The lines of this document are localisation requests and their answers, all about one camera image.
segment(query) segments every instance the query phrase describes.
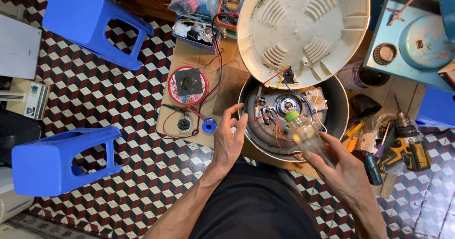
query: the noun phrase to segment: yellow drill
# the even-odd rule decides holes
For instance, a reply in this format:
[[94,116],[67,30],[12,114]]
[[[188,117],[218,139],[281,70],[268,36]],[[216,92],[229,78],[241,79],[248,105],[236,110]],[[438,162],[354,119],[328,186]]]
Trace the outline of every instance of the yellow drill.
[[401,111],[400,104],[394,94],[398,107],[396,140],[390,151],[378,161],[381,172],[393,170],[395,166],[405,162],[409,170],[414,172],[424,171],[431,167],[431,157],[423,145],[423,139],[405,112]]

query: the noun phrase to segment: multimeter dial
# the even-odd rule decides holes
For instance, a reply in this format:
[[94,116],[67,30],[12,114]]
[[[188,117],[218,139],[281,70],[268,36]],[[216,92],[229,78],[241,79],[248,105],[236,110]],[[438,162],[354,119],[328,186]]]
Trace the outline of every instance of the multimeter dial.
[[240,11],[244,0],[224,0],[224,7],[228,11]]

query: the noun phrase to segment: patterned floor tile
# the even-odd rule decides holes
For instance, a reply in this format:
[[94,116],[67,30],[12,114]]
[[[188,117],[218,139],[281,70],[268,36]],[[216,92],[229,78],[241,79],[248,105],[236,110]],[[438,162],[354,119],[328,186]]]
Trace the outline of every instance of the patterned floor tile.
[[[42,28],[47,0],[0,1],[24,9],[24,18]],[[137,238],[196,183],[212,160],[210,148],[161,139],[155,132],[175,39],[172,22],[143,19],[152,25],[155,36],[145,38],[138,56],[144,66],[137,71],[100,59],[42,28],[36,79],[51,85],[43,120],[46,135],[80,126],[116,126],[122,137],[114,141],[115,161],[123,167],[118,174],[63,195],[36,198],[32,213],[104,238]],[[137,39],[134,28],[120,21],[111,21],[105,35],[126,53]],[[378,203],[390,238],[453,238],[454,131],[421,130],[433,167],[399,174],[392,196],[378,198]],[[74,164],[89,172],[100,169],[105,165],[104,149],[83,152]],[[356,238],[349,208],[322,180],[292,175],[314,210],[322,238]]]

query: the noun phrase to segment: box of parts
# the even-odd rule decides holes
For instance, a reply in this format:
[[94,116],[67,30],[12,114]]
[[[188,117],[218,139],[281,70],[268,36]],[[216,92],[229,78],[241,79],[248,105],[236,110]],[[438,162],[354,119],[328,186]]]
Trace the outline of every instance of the box of parts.
[[[221,35],[226,34],[225,32],[222,33],[221,30],[221,28],[213,26],[218,45],[220,44]],[[173,26],[172,35],[187,45],[205,50],[211,54],[217,53],[209,22],[202,21],[193,16],[179,15]]]

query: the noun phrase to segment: plastic bottle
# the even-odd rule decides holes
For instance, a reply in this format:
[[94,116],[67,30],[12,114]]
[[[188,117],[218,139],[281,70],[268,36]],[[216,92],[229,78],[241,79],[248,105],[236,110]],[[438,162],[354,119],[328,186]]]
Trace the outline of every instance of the plastic bottle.
[[288,112],[284,119],[289,123],[292,138],[299,145],[300,150],[313,152],[319,155],[328,166],[334,167],[325,147],[327,143],[321,139],[308,116],[301,117],[299,113],[292,111]]

